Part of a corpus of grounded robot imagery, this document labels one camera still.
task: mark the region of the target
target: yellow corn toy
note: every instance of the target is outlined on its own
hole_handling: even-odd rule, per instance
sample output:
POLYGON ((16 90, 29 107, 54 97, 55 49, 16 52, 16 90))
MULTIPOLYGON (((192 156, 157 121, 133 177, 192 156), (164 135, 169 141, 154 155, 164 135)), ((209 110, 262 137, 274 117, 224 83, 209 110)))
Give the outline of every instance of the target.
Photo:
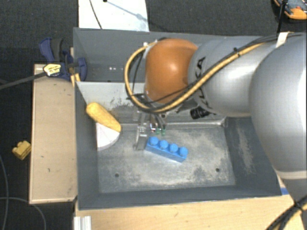
POLYGON ((121 131, 120 123, 100 104, 89 103, 86 113, 97 123, 100 123, 117 132, 121 131))

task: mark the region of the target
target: gray bin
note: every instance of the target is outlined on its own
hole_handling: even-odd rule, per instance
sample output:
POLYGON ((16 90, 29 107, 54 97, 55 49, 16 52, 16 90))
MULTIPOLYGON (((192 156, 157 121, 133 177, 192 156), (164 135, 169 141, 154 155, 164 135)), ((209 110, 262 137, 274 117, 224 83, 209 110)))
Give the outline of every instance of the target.
MULTIPOLYGON (((73 36, 75 57, 85 57, 88 65, 86 82, 75 88, 79 209, 281 195, 250 118, 210 115, 194 121, 188 111, 170 114, 165 139, 189 149, 183 163, 132 148, 137 122, 122 83, 127 58, 143 42, 161 37, 200 44, 216 36, 79 28, 73 36), (119 140, 104 151, 97 151, 95 123, 85 113, 92 101, 122 125, 119 140)), ((139 91, 143 74, 136 84, 139 91)))

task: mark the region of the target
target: black floor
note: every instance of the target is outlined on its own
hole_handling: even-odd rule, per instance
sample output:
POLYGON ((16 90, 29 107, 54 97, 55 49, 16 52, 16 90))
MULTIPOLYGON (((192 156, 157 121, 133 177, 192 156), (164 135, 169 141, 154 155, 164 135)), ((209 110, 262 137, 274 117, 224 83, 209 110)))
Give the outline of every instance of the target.
MULTIPOLYGON (((270 0, 146 0, 151 31, 211 35, 270 35, 277 23, 270 0)), ((38 43, 45 37, 72 46, 78 25, 78 0, 0 0, 0 84, 30 76, 43 61, 38 43)), ((303 31, 306 23, 287 23, 282 30, 303 31)), ((28 198, 29 158, 11 153, 21 140, 31 141, 31 83, 0 91, 0 155, 4 160, 10 196, 28 198)), ((0 171, 0 197, 5 183, 0 171)), ((71 229, 73 205, 41 206, 48 230, 71 229)), ((5 201, 0 200, 0 227, 5 201)), ((6 230, 41 230, 40 215, 25 203, 10 200, 6 230)))

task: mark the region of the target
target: wooden board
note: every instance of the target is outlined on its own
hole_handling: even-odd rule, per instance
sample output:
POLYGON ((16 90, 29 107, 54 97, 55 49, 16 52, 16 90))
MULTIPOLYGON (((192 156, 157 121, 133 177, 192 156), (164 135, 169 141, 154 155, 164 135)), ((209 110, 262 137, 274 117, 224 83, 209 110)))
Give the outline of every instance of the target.
MULTIPOLYGON (((289 195, 168 206, 79 211, 92 230, 264 230, 293 201, 289 195)), ((300 217, 287 230, 303 230, 300 217)))
MULTIPOLYGON (((43 66, 35 65, 35 74, 43 66)), ((34 81, 30 204, 67 202, 77 195, 73 96, 68 81, 34 81)))

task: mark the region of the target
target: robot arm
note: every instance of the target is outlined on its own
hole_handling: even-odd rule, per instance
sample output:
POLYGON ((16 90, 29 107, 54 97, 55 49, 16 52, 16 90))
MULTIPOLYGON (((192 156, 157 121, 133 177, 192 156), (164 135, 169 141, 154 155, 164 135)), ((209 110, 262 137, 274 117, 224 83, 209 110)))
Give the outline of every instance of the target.
POLYGON ((276 36, 251 40, 213 37, 198 48, 174 39, 154 44, 147 52, 143 103, 128 79, 141 48, 126 65, 127 92, 140 110, 153 114, 193 98, 211 113, 251 116, 273 168, 297 201, 307 193, 306 33, 291 34, 279 47, 276 36))

